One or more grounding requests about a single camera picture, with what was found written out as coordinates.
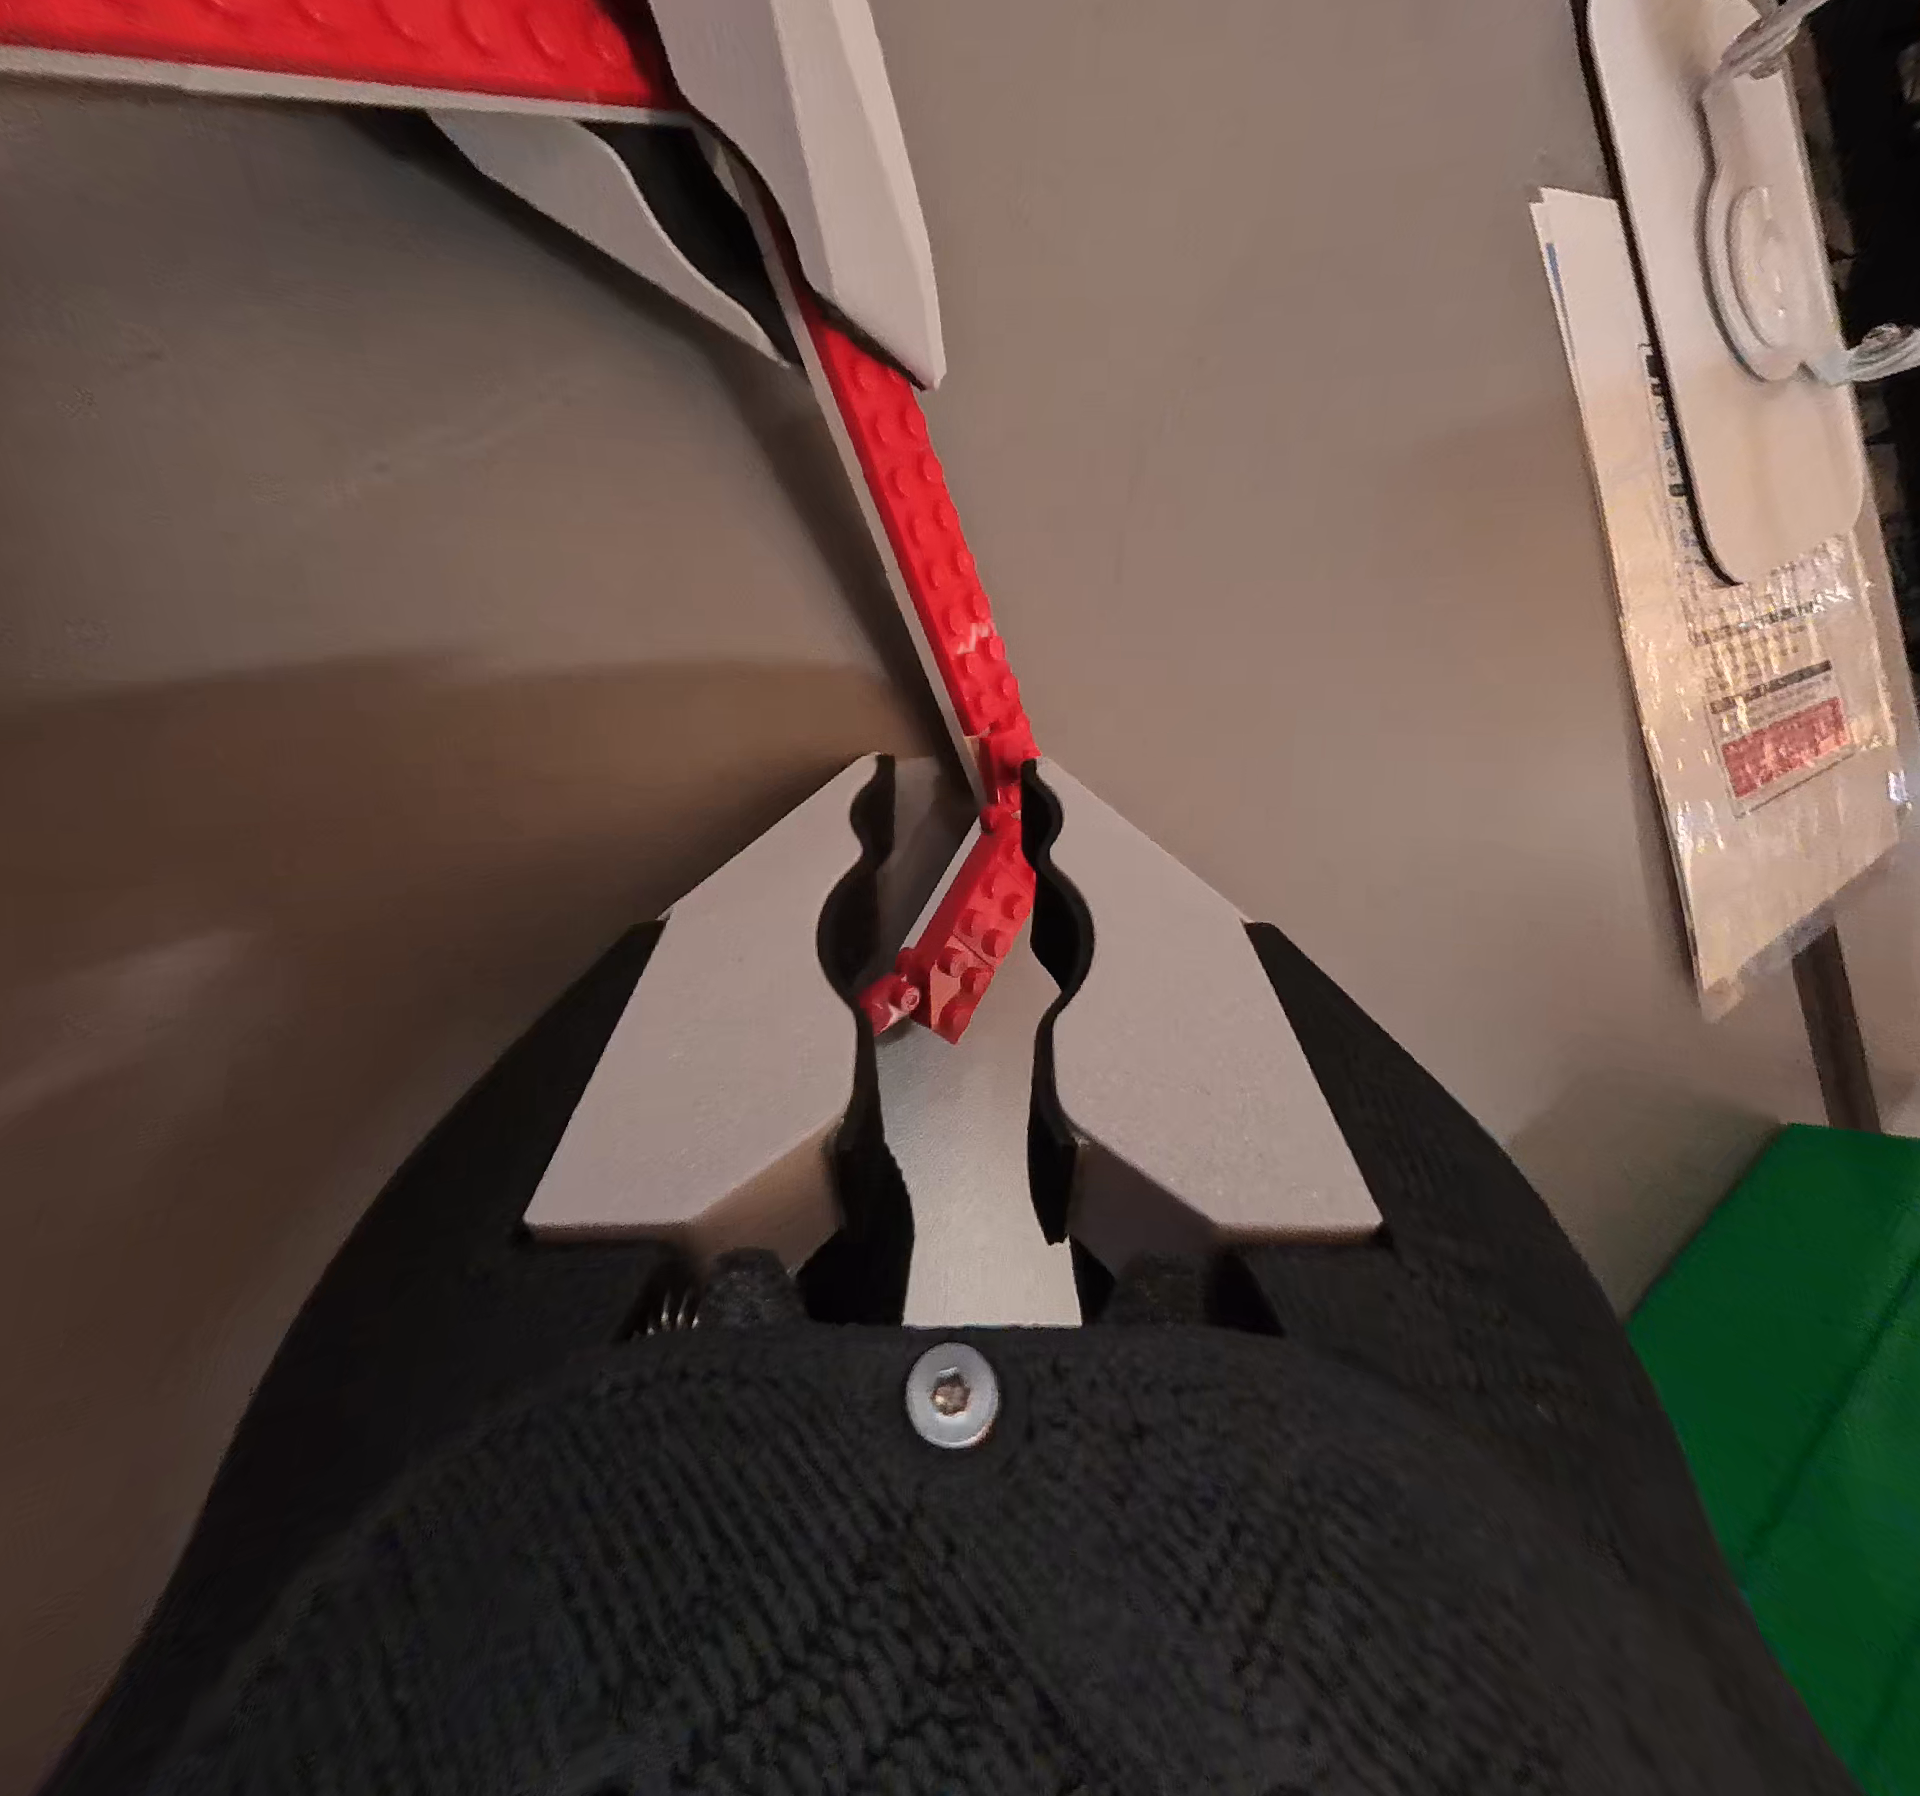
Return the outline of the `white flat mount base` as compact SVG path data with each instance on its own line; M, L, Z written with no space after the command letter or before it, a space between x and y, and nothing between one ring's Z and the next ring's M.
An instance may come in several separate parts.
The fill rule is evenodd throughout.
M1587 0L1681 461L1727 583L1849 530L1865 457L1787 69L1727 77L1745 0Z

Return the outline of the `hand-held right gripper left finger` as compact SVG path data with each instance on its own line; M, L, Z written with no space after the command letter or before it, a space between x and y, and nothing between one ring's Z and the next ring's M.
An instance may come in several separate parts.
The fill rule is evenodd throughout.
M705 1276L771 1253L836 1324L903 1319L914 1215L863 991L897 775L866 754L682 896L523 1215Z

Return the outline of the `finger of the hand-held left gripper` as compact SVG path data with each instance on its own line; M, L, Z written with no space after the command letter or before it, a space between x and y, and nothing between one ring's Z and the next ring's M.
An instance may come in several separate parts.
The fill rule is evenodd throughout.
M925 391L947 372L871 0L643 0L683 100L764 183L812 292Z
M435 110L467 164L755 351L799 364L742 202L687 123Z

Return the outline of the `red lego corner frame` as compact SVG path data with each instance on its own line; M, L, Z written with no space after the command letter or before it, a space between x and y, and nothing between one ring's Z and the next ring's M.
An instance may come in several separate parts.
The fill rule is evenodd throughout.
M17 80L691 125L755 226L976 801L1034 754L925 388L812 292L764 183L677 90L643 0L2 0L2 26Z

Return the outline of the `printed leaflet in plastic sleeve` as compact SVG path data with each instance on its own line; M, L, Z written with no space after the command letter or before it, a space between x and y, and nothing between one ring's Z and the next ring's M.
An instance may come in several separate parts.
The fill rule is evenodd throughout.
M1859 527L1760 583L1707 564L1615 200L1529 202L1701 1013L1729 1013L1894 849L1907 770Z

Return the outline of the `green box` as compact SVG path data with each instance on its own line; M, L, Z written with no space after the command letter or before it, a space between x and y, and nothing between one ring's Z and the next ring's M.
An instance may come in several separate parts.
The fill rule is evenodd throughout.
M1626 1335L1734 1584L1863 1793L1918 1789L1918 1144L1788 1126Z

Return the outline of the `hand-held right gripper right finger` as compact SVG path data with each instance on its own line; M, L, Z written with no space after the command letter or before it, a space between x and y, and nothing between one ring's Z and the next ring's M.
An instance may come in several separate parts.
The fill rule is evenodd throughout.
M1240 909L1050 758L1019 775L1034 1041L1027 1174L1080 1249L1355 1243L1379 1207Z

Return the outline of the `red angled lego section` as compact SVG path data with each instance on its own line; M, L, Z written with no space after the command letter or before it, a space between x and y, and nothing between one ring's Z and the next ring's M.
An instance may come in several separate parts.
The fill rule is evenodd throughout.
M917 1024L955 1044L972 1023L1034 905L1022 851L1019 774L999 775L905 942L858 997L874 1038Z

